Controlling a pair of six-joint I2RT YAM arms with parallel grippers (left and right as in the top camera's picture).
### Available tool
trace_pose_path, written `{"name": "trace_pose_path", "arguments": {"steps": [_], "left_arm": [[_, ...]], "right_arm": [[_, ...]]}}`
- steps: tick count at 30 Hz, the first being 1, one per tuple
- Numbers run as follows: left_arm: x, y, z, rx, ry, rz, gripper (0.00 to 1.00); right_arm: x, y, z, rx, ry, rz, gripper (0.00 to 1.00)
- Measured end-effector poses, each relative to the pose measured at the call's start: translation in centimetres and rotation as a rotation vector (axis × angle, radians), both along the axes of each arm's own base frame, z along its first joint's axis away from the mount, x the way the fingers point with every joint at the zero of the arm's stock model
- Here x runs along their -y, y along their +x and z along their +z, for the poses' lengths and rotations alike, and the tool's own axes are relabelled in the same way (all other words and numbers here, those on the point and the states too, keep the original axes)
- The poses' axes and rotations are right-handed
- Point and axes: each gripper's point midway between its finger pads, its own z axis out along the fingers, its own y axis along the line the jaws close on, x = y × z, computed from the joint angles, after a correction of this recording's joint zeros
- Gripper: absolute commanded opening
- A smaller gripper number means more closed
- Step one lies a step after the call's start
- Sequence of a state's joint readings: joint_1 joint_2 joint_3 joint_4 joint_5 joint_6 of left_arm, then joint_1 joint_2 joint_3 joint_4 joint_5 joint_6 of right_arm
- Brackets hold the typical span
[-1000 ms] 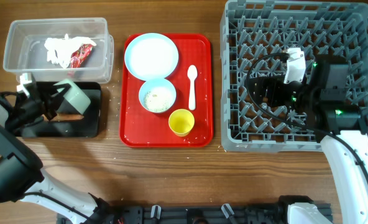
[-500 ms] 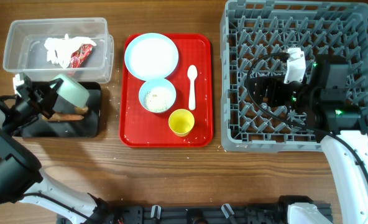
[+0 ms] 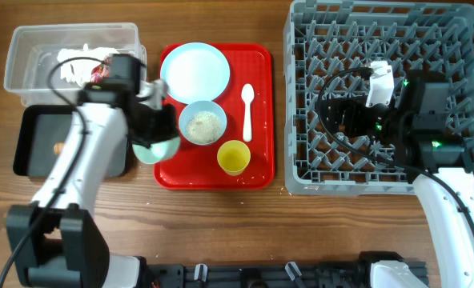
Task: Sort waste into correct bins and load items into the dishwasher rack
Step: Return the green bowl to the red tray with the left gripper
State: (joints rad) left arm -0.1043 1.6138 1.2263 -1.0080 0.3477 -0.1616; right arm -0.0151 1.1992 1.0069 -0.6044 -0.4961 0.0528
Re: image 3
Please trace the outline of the green bowl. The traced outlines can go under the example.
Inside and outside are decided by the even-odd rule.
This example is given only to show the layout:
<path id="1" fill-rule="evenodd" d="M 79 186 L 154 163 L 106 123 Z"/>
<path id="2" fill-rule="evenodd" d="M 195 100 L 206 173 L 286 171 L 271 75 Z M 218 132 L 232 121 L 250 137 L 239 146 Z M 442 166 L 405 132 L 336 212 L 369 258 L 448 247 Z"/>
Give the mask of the green bowl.
<path id="1" fill-rule="evenodd" d="M 137 144 L 132 145 L 136 158 L 147 165 L 173 158 L 180 147 L 180 137 L 152 144 L 149 148 Z"/>

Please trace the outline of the blue bowl with rice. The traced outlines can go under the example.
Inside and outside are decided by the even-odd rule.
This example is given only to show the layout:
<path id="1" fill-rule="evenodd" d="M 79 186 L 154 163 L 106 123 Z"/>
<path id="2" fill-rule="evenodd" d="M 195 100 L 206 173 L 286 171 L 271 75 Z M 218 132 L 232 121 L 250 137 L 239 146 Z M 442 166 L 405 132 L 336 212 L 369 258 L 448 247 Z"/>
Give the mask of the blue bowl with rice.
<path id="1" fill-rule="evenodd" d="M 226 127 L 226 113 L 215 102 L 193 102 L 179 116 L 181 134 L 188 142 L 198 146 L 207 146 L 219 140 Z"/>

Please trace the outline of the yellow plastic cup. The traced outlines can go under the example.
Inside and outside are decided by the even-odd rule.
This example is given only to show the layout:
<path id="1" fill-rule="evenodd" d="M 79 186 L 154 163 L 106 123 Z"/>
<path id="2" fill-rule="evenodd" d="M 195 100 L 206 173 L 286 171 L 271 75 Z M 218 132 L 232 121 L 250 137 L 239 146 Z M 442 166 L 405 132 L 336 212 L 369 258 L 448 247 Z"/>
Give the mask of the yellow plastic cup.
<path id="1" fill-rule="evenodd" d="M 251 161 L 248 146 L 238 140 L 230 140 L 221 145 L 217 152 L 220 168 L 230 176 L 240 175 Z"/>

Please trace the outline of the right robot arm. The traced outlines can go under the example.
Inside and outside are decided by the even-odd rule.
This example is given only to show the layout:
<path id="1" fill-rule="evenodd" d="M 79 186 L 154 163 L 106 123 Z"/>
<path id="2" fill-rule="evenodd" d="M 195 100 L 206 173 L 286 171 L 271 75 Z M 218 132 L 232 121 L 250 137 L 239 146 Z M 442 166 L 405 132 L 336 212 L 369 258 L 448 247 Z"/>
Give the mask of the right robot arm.
<path id="1" fill-rule="evenodd" d="M 394 146 L 393 159 L 423 207 L 444 287 L 474 287 L 474 174 L 465 140 L 447 131 L 449 84 L 441 73 L 415 70 L 392 105 L 393 78 L 370 76 L 364 99 L 319 94 L 315 111 L 329 137 L 370 135 Z"/>

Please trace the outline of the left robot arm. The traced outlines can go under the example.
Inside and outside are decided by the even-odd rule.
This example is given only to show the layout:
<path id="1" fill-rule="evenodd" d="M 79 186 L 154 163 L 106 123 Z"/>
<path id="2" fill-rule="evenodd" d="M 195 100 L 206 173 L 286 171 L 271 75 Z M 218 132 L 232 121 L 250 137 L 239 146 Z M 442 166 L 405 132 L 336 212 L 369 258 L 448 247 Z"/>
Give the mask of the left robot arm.
<path id="1" fill-rule="evenodd" d="M 107 75 L 78 92 L 69 134 L 42 188 L 6 216 L 15 269 L 25 287 L 150 287 L 143 257 L 110 252 L 93 213 L 110 160 L 122 141 L 152 163 L 172 158 L 180 135 L 167 84 L 144 82 L 143 64 L 129 54 L 104 62 Z"/>

